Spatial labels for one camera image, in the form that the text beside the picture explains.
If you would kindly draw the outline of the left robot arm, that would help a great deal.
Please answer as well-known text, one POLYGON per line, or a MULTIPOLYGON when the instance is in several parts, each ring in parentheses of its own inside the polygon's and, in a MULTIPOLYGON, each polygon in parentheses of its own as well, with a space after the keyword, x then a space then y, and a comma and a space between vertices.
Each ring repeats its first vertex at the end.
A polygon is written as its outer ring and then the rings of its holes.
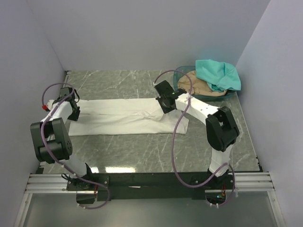
POLYGON ((84 190, 89 190, 94 186, 95 179, 88 164, 72 154, 72 143, 65 126, 68 120, 74 122, 78 120, 79 100, 76 90, 70 86, 61 88, 60 95, 55 100, 45 102, 42 97, 42 109, 47 112, 47 116, 31 124, 30 132, 38 161, 60 164, 69 172, 69 175, 63 175, 65 179, 78 178, 78 185, 84 190))

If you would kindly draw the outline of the white printed t shirt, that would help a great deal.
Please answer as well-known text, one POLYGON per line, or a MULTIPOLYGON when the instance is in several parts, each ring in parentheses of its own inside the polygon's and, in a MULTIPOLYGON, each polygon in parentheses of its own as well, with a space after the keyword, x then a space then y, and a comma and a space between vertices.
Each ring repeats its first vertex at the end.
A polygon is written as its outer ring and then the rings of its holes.
POLYGON ((80 100, 80 115, 70 123, 70 136, 186 134, 189 120, 180 110, 164 114, 154 98, 80 100))

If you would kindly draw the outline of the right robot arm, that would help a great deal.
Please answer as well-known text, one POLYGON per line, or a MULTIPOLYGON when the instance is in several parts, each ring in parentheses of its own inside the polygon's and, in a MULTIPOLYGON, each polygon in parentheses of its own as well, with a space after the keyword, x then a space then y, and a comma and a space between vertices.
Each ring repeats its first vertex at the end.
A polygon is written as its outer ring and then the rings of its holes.
POLYGON ((206 126, 207 141, 212 147, 212 159, 208 184, 218 189, 224 184, 224 174, 228 170, 233 144, 240 135, 231 110, 216 107, 200 101, 182 89, 174 90, 169 82, 163 81, 154 86, 158 92, 156 100, 167 114, 174 110, 188 113, 206 126))

